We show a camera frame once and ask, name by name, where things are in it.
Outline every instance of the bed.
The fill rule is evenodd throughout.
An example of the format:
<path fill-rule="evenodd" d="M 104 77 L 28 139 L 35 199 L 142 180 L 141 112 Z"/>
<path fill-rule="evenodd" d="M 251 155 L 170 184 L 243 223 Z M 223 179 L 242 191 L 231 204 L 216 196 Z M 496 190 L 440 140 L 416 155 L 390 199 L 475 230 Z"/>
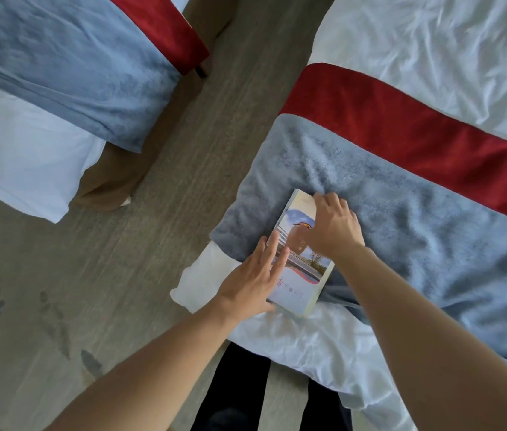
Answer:
<path fill-rule="evenodd" d="M 0 0 L 0 200 L 52 222 L 124 203 L 236 1 Z"/>
<path fill-rule="evenodd" d="M 173 300 L 206 304 L 294 188 L 348 199 L 366 244 L 507 361 L 507 0 L 335 0 Z M 379 430 L 415 429 L 338 272 L 309 318 L 259 315 L 229 339 L 338 391 Z"/>

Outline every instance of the person's left arm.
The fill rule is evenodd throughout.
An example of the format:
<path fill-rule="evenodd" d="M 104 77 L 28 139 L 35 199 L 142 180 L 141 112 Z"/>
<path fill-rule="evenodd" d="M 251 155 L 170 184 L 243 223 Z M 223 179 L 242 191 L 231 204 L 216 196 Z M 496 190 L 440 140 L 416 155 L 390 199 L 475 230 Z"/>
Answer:
<path fill-rule="evenodd" d="M 262 237 L 208 304 L 88 387 L 45 431 L 165 431 L 237 324 L 274 309 L 266 299 L 289 255 L 284 248 L 271 266 L 278 240 Z"/>

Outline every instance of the person's left hand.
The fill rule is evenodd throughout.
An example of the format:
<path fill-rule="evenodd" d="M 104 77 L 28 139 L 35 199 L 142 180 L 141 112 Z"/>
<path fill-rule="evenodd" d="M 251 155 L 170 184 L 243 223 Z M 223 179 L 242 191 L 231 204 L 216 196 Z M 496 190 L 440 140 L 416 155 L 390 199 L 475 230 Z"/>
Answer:
<path fill-rule="evenodd" d="M 276 230 L 269 240 L 263 236 L 255 251 L 221 284 L 214 300 L 220 302 L 236 322 L 275 309 L 266 300 L 289 256 L 289 248 L 284 246 L 272 267 L 278 243 L 279 233 Z"/>

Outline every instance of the forearm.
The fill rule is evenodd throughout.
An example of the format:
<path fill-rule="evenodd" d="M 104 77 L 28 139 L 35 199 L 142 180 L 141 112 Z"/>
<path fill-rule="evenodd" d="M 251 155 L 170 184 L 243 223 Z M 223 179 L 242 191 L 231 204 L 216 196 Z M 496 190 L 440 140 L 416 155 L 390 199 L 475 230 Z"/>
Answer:
<path fill-rule="evenodd" d="M 163 431 L 237 325 L 212 300 L 120 363 L 74 400 L 48 431 Z"/>
<path fill-rule="evenodd" d="M 367 248 L 336 261 L 424 430 L 507 429 L 507 364 Z"/>

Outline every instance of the red stripe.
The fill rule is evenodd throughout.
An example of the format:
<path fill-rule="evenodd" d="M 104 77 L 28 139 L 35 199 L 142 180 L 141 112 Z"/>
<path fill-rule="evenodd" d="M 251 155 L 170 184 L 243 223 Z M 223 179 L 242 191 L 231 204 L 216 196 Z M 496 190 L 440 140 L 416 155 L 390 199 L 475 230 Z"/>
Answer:
<path fill-rule="evenodd" d="M 182 75 L 203 62 L 209 51 L 171 0 L 110 0 Z"/>
<path fill-rule="evenodd" d="M 281 113 L 309 119 L 419 177 L 507 215 L 507 141 L 365 74 L 305 68 Z"/>

